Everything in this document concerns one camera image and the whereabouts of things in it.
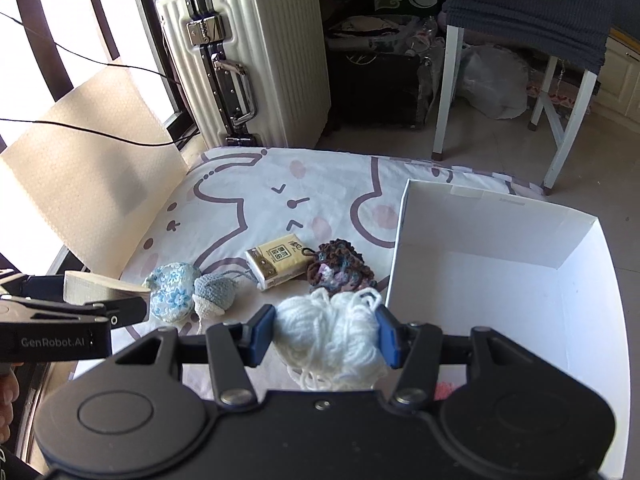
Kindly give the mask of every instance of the yarn ball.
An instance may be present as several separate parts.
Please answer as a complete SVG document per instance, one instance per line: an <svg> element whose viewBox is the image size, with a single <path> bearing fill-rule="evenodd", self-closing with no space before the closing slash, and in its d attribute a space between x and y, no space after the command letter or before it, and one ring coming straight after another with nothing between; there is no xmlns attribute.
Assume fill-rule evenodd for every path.
<svg viewBox="0 0 640 480"><path fill-rule="evenodd" d="M378 349L378 291L324 288L276 307L273 341L303 390L367 390L386 373Z"/></svg>
<svg viewBox="0 0 640 480"><path fill-rule="evenodd" d="M165 323L176 323L187 317L193 310L193 282L200 275L200 269L191 264L156 267L142 283L151 290L151 314Z"/></svg>
<svg viewBox="0 0 640 480"><path fill-rule="evenodd" d="M194 283L193 303L195 311L202 321L215 316L223 316L236 298L238 284L233 278L222 274L205 274Z"/></svg>

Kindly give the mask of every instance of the bed sheet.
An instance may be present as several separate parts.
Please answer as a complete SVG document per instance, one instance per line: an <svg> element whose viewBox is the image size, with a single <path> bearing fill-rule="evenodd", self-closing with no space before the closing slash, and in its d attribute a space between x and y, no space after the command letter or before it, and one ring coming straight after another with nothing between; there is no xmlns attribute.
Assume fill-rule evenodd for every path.
<svg viewBox="0 0 640 480"><path fill-rule="evenodd" d="M248 268L248 248L296 234L317 248L334 238L350 241L374 271L384 295L388 285L402 193L409 178L542 199L533 184L434 162L388 156L285 148L215 148L203 153L172 193L122 279L140 284L157 266L188 262L203 274ZM305 277L265 292L242 279L236 300L220 320L246 321L263 304L308 292ZM114 330L114 353L164 325L155 318ZM178 326L195 334L195 314ZM81 362L76 376L97 362ZM268 388L298 389L270 347L259 368L248 368L258 396ZM206 365L186 365L183 382L201 397L212 390Z"/></svg>

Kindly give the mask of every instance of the white yarn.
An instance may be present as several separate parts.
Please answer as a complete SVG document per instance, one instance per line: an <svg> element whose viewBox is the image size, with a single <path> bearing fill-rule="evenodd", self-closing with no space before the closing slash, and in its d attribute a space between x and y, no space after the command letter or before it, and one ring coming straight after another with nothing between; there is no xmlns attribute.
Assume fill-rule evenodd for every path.
<svg viewBox="0 0 640 480"><path fill-rule="evenodd" d="M276 307L273 341L303 390L365 390L386 373L378 349L378 291L329 298L324 288Z"/></svg>

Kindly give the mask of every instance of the screw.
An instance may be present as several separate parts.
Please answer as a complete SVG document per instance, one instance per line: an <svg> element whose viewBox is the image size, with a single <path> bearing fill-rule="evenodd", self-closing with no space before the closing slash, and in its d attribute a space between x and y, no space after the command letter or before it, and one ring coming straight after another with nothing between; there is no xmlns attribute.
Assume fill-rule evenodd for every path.
<svg viewBox="0 0 640 480"><path fill-rule="evenodd" d="M254 394L245 388L231 388L222 392L220 400L229 406L244 406L254 400Z"/></svg>
<svg viewBox="0 0 640 480"><path fill-rule="evenodd" d="M324 412L324 410L328 410L331 407L331 403L328 400L316 400L316 402L314 402L314 406L316 407L316 410Z"/></svg>
<svg viewBox="0 0 640 480"><path fill-rule="evenodd" d="M427 398L427 394L420 388L405 388L396 393L395 399L400 404L407 406L411 404L420 404Z"/></svg>

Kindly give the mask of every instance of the suitcase handle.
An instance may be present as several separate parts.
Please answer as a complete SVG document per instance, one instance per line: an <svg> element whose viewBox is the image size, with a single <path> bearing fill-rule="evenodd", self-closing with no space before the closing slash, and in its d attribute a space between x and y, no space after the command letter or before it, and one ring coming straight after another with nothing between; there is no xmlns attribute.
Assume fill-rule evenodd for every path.
<svg viewBox="0 0 640 480"><path fill-rule="evenodd" d="M255 107L254 91L252 90L251 81L249 80L249 75L244 66L236 63L235 61L229 61L228 59L217 59L215 54L211 57L211 61L213 63L214 70L227 70L228 72L236 74L240 80L240 84L242 85L242 95L244 96L243 100L246 105L247 112L240 117L231 117L233 126L240 126L241 124L253 119L258 110Z"/></svg>

